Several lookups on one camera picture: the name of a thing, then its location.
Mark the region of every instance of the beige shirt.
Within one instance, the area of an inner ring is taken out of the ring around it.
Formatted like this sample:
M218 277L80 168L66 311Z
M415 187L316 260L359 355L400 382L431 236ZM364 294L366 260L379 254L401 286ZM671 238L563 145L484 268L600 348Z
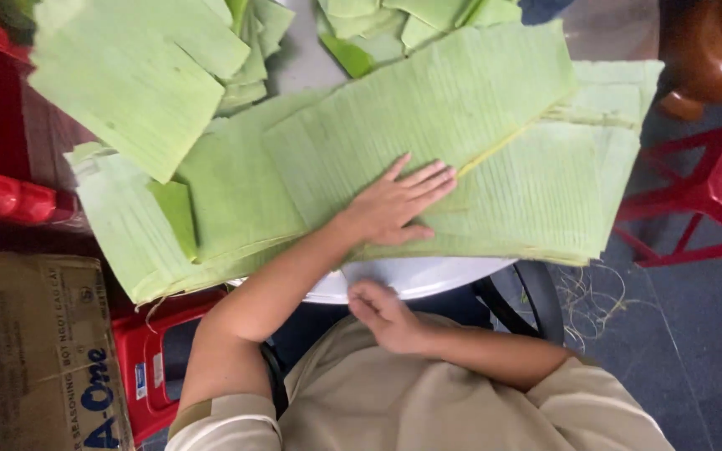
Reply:
M672 449L599 367L570 359L523 394L453 364L389 353L353 318L308 351L286 388L290 406L279 422L258 395L187 408L166 450Z

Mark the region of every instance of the table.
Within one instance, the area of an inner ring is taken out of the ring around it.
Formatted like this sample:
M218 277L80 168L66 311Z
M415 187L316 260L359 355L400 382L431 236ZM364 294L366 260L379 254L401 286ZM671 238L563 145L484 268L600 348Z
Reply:
M313 0L278 0L296 13L282 50L269 59L270 95L343 83L346 75L323 49L316 33ZM655 58L657 0L577 0L563 14L570 54L577 59ZM418 299L467 285L515 262L508 258L398 258L350 263L326 275L306 302L346 303L348 282L373 278Z

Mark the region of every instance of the label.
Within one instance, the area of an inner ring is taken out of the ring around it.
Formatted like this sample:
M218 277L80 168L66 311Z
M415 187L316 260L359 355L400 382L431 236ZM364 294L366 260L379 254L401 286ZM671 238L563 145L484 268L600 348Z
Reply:
M163 353L158 352L153 357L153 372L155 375L155 388L163 384Z
M135 365L135 399L142 400L147 395L147 368L144 362Z

